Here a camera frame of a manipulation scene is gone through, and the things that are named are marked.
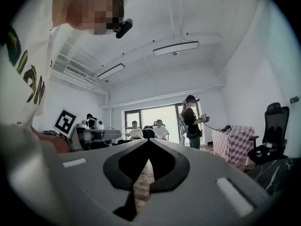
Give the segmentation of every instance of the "checkered tablecloth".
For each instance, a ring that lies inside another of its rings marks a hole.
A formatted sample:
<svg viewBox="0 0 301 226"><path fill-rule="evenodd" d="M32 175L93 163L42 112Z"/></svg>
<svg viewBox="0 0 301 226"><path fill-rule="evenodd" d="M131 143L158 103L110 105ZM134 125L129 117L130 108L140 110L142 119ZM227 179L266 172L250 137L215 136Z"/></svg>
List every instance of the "checkered tablecloth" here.
<svg viewBox="0 0 301 226"><path fill-rule="evenodd" d="M231 126L232 130L225 132L212 130L213 150L226 162L236 164L247 158L247 153L253 149L254 128L247 126Z"/></svg>

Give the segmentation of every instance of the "table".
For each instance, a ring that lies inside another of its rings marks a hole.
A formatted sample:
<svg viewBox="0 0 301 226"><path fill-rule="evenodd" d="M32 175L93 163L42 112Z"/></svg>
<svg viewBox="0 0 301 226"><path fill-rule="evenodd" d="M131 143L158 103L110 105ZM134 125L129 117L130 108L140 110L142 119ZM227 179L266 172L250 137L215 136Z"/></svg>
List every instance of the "table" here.
<svg viewBox="0 0 301 226"><path fill-rule="evenodd" d="M230 164L236 164L247 158L247 153L253 149L254 128L247 126L231 126L232 130L225 132L212 130L213 150Z"/></svg>

